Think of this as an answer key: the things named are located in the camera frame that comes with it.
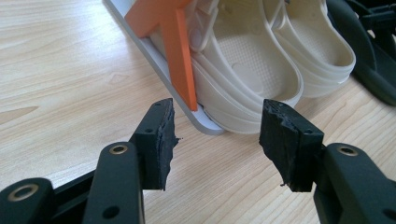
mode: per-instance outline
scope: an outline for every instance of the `orange stand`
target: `orange stand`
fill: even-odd
[[[139,37],[160,26],[172,85],[190,110],[197,100],[191,67],[190,46],[184,7],[191,0],[136,0],[125,20]]]

